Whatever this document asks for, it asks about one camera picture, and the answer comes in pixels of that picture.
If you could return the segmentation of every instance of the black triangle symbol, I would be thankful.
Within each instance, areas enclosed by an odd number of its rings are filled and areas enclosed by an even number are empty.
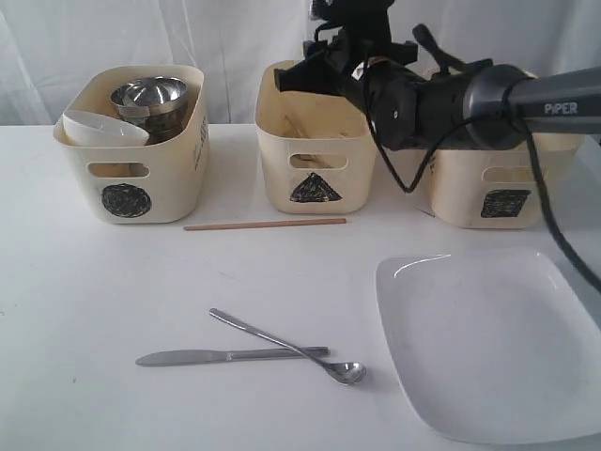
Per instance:
[[[342,196],[336,193],[326,180],[312,172],[303,183],[292,192],[292,202],[308,204],[311,202],[336,202]]]

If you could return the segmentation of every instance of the stainless steel bowl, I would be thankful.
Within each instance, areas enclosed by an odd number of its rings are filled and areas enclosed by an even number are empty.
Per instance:
[[[118,87],[111,103],[123,120],[150,133],[153,144],[183,131],[188,97],[188,87],[178,78],[148,77]]]

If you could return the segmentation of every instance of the black circle symbol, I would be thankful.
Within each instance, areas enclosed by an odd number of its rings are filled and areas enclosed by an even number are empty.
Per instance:
[[[152,202],[147,192],[127,183],[104,188],[102,205],[111,214],[120,218],[139,218],[152,208]]]

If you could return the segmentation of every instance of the knife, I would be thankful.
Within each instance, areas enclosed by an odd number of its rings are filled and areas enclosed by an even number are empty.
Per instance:
[[[304,348],[315,357],[330,355],[328,348]],[[302,359],[292,350],[167,350],[145,355],[136,360],[139,366],[183,366],[243,362],[249,360]]]

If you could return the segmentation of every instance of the square plate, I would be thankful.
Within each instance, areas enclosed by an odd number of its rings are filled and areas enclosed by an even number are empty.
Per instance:
[[[376,279],[400,383],[438,434],[519,444],[601,432],[601,333],[548,257],[398,257]]]

